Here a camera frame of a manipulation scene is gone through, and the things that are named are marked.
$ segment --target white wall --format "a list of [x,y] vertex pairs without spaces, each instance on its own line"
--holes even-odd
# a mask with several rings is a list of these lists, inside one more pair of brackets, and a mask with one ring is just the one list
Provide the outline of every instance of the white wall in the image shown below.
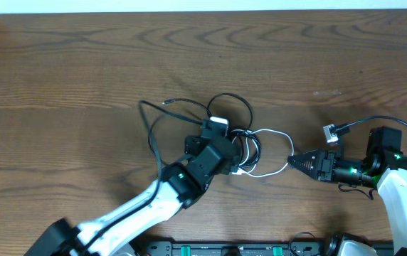
[[0,0],[0,14],[407,9],[407,0]]

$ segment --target wood grain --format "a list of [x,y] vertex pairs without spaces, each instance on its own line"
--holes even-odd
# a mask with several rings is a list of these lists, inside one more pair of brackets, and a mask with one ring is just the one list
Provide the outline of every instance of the wood grain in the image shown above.
[[[326,124],[370,114],[407,120],[407,11],[0,15],[0,255],[25,253],[64,215],[95,218],[149,185],[156,171],[139,100],[208,102],[220,92],[245,97],[254,129],[288,132],[300,151],[325,146]],[[213,111],[248,121],[233,100]],[[363,157],[369,128],[384,124],[399,127],[353,128],[348,155]],[[165,119],[157,130],[164,158],[180,157],[184,137],[198,133]],[[260,139],[258,171],[281,166],[287,141]],[[278,241],[304,230],[391,239],[377,194],[339,193],[290,169],[218,176],[196,205],[147,233]]]

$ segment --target cable connector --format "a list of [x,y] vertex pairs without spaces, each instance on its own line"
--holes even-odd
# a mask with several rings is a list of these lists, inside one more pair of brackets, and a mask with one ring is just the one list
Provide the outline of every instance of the cable connector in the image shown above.
[[349,133],[349,127],[347,124],[341,124],[338,126],[335,126],[334,124],[329,124],[327,126],[324,126],[324,134],[325,134],[325,139],[327,140],[327,144],[330,146],[336,146],[339,144],[339,138],[346,133]]

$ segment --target white wire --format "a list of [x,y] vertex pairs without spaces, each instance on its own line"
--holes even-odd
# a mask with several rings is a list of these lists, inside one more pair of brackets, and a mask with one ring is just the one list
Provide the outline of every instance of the white wire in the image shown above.
[[[290,138],[289,134],[287,134],[287,133],[285,133],[285,132],[279,132],[279,131],[275,131],[275,130],[273,130],[273,129],[259,129],[259,130],[254,131],[254,132],[249,131],[249,130],[244,131],[244,130],[241,130],[241,129],[235,129],[234,131],[247,132],[247,133],[249,133],[249,134],[256,134],[256,133],[258,133],[258,132],[274,132],[274,133],[277,133],[277,134],[284,135],[284,136],[286,136],[286,137],[289,139],[289,141],[290,141],[290,146],[292,147],[291,156],[294,155],[294,143],[292,142],[292,138]],[[248,138],[246,138],[246,147],[248,148],[248,156],[249,156]],[[286,163],[281,169],[279,169],[279,170],[277,170],[277,171],[274,171],[274,172],[271,172],[271,173],[268,173],[268,174],[262,174],[262,175],[251,174],[251,172],[254,171],[254,169],[256,168],[257,164],[255,164],[255,165],[253,166],[253,168],[252,168],[251,170],[249,170],[249,171],[244,171],[244,170],[242,170],[242,169],[241,169],[241,170],[243,171],[244,174],[248,174],[249,176],[251,176],[251,177],[253,177],[253,178],[262,178],[262,177],[272,176],[272,175],[275,175],[275,174],[280,173],[282,170],[284,170],[284,169],[287,167],[287,165],[288,165],[288,163]]]

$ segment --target robotic arm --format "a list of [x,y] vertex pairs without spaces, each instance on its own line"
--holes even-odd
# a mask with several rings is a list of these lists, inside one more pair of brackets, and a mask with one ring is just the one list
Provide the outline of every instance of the robotic arm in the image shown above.
[[[164,167],[160,181],[112,212],[75,228],[65,219],[57,221],[25,255],[113,255],[146,229],[192,206],[216,174],[236,171],[240,162],[239,146],[226,138],[228,121],[212,117],[202,123],[202,135],[186,138],[184,157]],[[155,198],[137,210],[151,199],[158,182]]]
[[[333,124],[324,127],[329,144],[338,142],[342,135],[332,132],[332,128]],[[377,189],[387,209],[394,251],[397,255],[407,255],[407,156],[401,152],[400,130],[372,129],[366,158],[362,161],[349,161],[342,154],[324,149],[289,156],[287,161],[317,181]],[[343,235],[335,238],[327,254],[376,255],[376,251],[363,240]]]

